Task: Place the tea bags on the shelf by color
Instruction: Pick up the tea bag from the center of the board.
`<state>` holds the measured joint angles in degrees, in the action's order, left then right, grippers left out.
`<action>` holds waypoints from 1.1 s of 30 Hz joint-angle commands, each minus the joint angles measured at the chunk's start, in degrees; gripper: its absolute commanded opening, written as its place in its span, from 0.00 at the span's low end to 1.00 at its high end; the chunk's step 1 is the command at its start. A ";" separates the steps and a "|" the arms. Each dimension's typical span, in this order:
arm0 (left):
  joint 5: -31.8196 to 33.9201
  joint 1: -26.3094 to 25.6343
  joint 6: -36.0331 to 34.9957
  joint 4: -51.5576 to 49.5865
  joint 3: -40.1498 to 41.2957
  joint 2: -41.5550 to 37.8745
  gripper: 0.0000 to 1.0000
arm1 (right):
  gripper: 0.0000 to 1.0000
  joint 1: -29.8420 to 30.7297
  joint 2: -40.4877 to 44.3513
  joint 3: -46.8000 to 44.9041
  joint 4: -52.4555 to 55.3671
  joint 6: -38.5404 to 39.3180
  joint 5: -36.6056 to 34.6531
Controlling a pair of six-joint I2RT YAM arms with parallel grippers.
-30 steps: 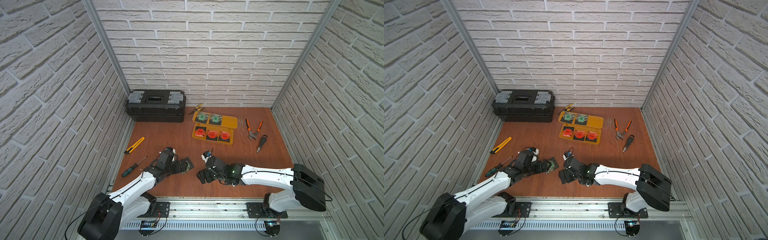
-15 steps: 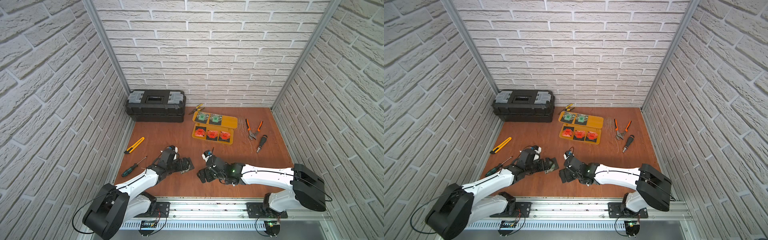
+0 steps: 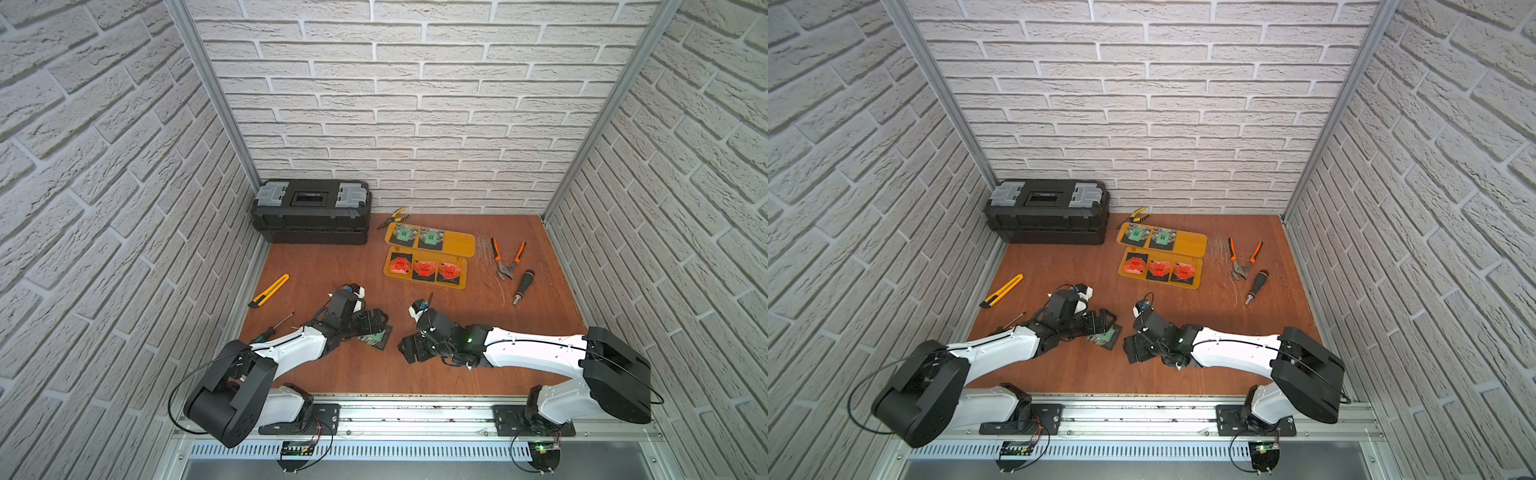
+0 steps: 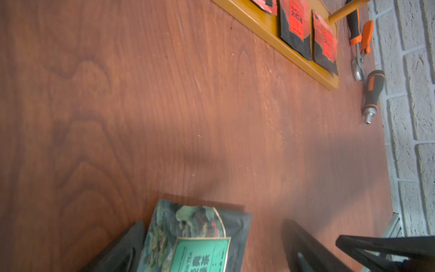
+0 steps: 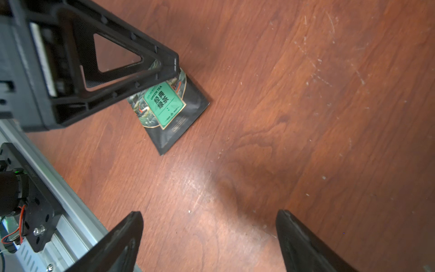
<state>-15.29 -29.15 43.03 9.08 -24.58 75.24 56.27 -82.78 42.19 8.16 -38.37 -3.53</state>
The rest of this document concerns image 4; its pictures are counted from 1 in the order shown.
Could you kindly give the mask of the green tea bag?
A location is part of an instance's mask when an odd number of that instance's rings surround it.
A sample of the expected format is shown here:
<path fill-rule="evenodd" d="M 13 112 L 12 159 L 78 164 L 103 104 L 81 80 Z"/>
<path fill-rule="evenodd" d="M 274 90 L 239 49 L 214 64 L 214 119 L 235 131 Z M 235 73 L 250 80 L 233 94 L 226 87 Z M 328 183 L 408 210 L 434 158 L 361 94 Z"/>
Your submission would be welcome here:
<path fill-rule="evenodd" d="M 239 272 L 251 214 L 158 201 L 140 256 L 140 272 Z"/>

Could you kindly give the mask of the red tea bag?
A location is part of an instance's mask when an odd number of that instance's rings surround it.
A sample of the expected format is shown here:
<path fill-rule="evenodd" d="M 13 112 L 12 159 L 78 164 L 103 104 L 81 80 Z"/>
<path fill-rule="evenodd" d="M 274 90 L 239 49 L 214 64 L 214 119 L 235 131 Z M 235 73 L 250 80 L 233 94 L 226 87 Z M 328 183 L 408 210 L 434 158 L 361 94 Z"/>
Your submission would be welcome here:
<path fill-rule="evenodd" d="M 277 0 L 251 0 L 251 1 L 255 3 L 263 11 L 269 14 L 277 15 L 277 10 L 278 10 Z"/>
<path fill-rule="evenodd" d="M 314 31 L 314 61 L 331 75 L 338 75 L 337 46 L 338 40 L 325 20 L 312 10 Z"/>
<path fill-rule="evenodd" d="M 312 60 L 308 1 L 280 1 L 280 38 L 308 61 Z"/>

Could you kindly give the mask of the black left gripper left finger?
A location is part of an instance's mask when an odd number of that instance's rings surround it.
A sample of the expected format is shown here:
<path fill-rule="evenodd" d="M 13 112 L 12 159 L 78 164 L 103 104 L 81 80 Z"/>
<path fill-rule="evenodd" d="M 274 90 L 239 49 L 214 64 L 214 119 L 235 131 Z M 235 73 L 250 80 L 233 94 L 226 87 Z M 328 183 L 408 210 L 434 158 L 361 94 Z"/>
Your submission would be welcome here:
<path fill-rule="evenodd" d="M 135 222 L 81 268 L 80 272 L 136 272 L 145 235 L 143 221 Z"/>

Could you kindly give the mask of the red tea bag front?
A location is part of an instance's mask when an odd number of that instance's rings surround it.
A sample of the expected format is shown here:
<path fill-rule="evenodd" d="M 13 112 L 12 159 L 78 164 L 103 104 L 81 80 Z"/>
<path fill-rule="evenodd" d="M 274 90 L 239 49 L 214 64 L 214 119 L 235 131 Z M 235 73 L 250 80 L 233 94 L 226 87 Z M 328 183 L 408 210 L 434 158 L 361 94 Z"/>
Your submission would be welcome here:
<path fill-rule="evenodd" d="M 312 60 L 308 1 L 280 1 L 280 38 L 308 61 Z"/>

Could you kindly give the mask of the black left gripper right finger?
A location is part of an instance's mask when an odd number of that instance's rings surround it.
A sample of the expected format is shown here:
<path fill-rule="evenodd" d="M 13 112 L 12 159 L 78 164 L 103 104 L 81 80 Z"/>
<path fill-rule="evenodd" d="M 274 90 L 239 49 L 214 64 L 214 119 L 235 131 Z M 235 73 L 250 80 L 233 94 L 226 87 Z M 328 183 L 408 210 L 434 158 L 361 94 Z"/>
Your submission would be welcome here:
<path fill-rule="evenodd" d="M 295 221 L 285 219 L 281 235 L 290 271 L 349 272 L 351 270 Z"/>

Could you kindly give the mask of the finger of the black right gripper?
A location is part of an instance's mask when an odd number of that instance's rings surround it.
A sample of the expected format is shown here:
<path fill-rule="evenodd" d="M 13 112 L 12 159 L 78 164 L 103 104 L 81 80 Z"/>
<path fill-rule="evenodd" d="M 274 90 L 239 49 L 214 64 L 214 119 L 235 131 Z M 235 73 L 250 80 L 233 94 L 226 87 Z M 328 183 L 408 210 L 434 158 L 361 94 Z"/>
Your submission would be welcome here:
<path fill-rule="evenodd" d="M 372 272 L 433 272 L 435 238 L 369 238 L 341 235 L 336 246 Z"/>

